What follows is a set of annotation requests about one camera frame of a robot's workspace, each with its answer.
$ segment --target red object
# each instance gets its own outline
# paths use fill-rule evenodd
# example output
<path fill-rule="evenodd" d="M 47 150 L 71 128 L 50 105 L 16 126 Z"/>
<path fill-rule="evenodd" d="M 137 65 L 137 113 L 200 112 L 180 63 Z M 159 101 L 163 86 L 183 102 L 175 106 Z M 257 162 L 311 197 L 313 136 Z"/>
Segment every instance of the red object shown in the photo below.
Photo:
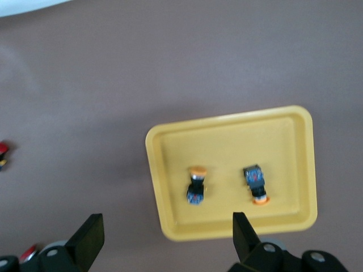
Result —
<path fill-rule="evenodd" d="M 32 257 L 38 254 L 37 244 L 32 245 L 27 251 L 25 251 L 19 258 L 19 262 L 22 264 L 29 261 Z"/>
<path fill-rule="evenodd" d="M 6 144 L 0 142 L 0 154 L 6 153 L 8 151 L 9 147 Z"/>

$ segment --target bolt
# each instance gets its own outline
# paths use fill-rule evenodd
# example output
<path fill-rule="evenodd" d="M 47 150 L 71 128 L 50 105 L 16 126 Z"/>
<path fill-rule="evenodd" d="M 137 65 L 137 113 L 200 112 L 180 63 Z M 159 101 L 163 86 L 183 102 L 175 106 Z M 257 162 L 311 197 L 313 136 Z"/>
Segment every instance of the bolt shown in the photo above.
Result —
<path fill-rule="evenodd" d="M 51 256 L 54 256 L 58 253 L 58 250 L 57 249 L 52 249 L 50 251 L 47 252 L 47 257 L 51 257 Z"/>
<path fill-rule="evenodd" d="M 312 252 L 312 254 L 310 254 L 311 258 L 313 258 L 314 260 L 316 260 L 317 262 L 325 262 L 325 258 L 323 255 L 321 255 L 318 252 Z"/>
<path fill-rule="evenodd" d="M 8 260 L 1 260 L 0 261 L 0 267 L 6 266 L 8 263 Z"/>
<path fill-rule="evenodd" d="M 276 248 L 271 245 L 271 244 L 265 244 L 263 246 L 263 248 L 267 251 L 267 252 L 275 252 L 276 251 Z"/>

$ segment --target red toy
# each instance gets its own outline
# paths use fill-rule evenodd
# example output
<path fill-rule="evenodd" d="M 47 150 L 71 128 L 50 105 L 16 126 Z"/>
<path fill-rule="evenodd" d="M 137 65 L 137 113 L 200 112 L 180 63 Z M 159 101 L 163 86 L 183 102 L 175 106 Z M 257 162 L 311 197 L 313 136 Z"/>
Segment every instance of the red toy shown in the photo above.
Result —
<path fill-rule="evenodd" d="M 0 171 L 1 168 L 6 164 L 5 154 L 9 151 L 9 147 L 4 144 L 3 142 L 0 142 Z"/>

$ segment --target yellow tray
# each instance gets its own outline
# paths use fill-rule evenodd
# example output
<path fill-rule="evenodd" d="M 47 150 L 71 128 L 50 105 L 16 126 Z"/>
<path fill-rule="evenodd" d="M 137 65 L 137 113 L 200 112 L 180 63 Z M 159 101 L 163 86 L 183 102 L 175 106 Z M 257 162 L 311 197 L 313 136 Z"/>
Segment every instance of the yellow tray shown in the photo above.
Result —
<path fill-rule="evenodd" d="M 186 241 L 232 236 L 233 212 L 258 234 L 304 230 L 317 216 L 313 122 L 299 106 L 157 125 L 146 150 L 163 233 Z M 258 164 L 270 201 L 252 203 L 243 168 Z M 188 203 L 190 167 L 207 168 L 204 200 Z"/>

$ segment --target brown surface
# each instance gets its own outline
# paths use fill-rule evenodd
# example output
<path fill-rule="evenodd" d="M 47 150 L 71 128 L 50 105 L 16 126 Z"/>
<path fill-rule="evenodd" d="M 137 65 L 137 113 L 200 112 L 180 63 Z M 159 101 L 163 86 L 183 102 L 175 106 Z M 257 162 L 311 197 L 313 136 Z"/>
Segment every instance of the brown surface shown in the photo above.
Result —
<path fill-rule="evenodd" d="M 0 18 L 0 255 L 103 213 L 91 271 L 226 271 L 232 239 L 161 233 L 154 125 L 299 104 L 314 122 L 318 219 L 270 235 L 363 271 L 361 1 L 72 1 Z"/>

